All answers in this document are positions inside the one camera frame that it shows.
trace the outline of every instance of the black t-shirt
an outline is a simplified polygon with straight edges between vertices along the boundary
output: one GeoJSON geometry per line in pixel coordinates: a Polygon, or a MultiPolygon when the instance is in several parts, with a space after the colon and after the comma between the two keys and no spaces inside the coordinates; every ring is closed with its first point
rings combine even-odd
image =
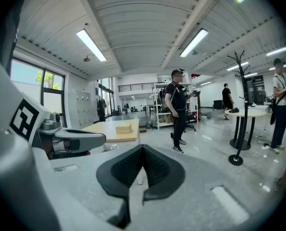
{"type": "Polygon", "coordinates": [[[222,91],[222,95],[223,95],[223,102],[224,104],[231,104],[231,100],[228,96],[228,94],[230,94],[230,89],[229,88],[224,88],[224,90],[222,91]]]}
{"type": "Polygon", "coordinates": [[[166,87],[166,93],[173,95],[175,88],[178,88],[178,91],[175,91],[174,98],[172,100],[172,105],[176,111],[186,110],[187,99],[184,95],[184,91],[180,85],[177,85],[175,82],[170,83],[166,87]]]}

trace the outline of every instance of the wooden table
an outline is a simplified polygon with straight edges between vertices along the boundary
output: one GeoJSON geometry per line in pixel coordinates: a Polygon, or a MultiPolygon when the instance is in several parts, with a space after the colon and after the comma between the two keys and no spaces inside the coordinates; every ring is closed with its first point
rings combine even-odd
{"type": "MultiPolygon", "coordinates": [[[[141,144],[141,139],[139,136],[138,128],[139,119],[134,120],[122,120],[122,121],[106,121],[98,122],[86,128],[83,128],[83,131],[94,132],[94,133],[103,133],[106,136],[106,142],[126,142],[126,141],[136,141],[137,144],[141,144]],[[131,133],[116,133],[116,126],[120,123],[130,123],[132,127],[131,133]]],[[[143,184],[142,172],[140,171],[137,176],[137,181],[140,185],[143,184]]]]}
{"type": "MultiPolygon", "coordinates": [[[[235,130],[235,136],[234,138],[229,142],[229,144],[238,149],[239,145],[241,143],[241,136],[242,136],[242,131],[243,131],[243,124],[244,124],[244,116],[245,116],[245,109],[240,109],[239,112],[237,113],[229,113],[229,110],[225,111],[225,114],[229,116],[236,116],[237,121],[236,121],[236,130],[235,130]],[[241,118],[241,123],[240,123],[240,130],[239,130],[239,118],[241,118]]],[[[249,140],[243,140],[242,142],[242,151],[249,150],[251,145],[250,142],[252,140],[253,136],[253,131],[254,131],[254,126],[255,126],[255,118],[257,117],[264,117],[267,113],[261,109],[248,109],[248,117],[252,117],[252,124],[250,127],[250,133],[249,133],[249,140]]]]}

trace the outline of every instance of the tree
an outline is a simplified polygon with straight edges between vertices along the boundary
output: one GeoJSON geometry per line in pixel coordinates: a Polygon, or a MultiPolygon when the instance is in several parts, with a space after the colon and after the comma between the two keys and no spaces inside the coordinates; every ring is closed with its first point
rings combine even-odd
{"type": "MultiPolygon", "coordinates": [[[[45,79],[44,79],[44,87],[46,88],[51,88],[51,89],[56,89],[59,90],[59,85],[58,83],[54,83],[54,74],[46,73],[45,74],[45,79]]],[[[38,74],[35,78],[35,81],[41,85],[41,80],[42,80],[42,71],[38,71],[38,74]]]]}

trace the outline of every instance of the sky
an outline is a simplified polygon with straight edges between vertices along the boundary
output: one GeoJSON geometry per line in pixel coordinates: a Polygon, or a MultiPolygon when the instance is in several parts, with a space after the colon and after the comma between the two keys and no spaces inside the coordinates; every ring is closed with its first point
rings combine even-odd
{"type": "MultiPolygon", "coordinates": [[[[30,65],[12,60],[11,80],[20,81],[29,84],[36,84],[36,76],[41,69],[30,65]]],[[[58,83],[60,89],[62,87],[62,77],[55,76],[54,83],[58,83]]]]}

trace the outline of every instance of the round table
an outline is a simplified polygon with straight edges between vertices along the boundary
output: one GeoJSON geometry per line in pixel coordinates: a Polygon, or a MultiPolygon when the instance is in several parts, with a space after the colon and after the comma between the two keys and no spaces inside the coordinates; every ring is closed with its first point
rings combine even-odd
{"type": "MultiPolygon", "coordinates": [[[[242,135],[242,131],[243,131],[244,116],[245,116],[244,113],[245,113],[245,109],[240,109],[239,112],[237,112],[237,113],[229,113],[229,110],[225,110],[225,114],[227,114],[229,116],[236,116],[237,117],[235,136],[229,142],[229,144],[236,149],[239,149],[239,145],[241,143],[241,135],[242,135]]],[[[267,113],[265,111],[262,111],[262,110],[248,109],[248,118],[252,117],[252,124],[250,126],[249,140],[248,141],[243,140],[242,147],[241,147],[242,151],[249,150],[251,147],[250,142],[251,142],[252,136],[253,136],[254,126],[255,126],[255,118],[264,117],[266,114],[267,113]]]]}

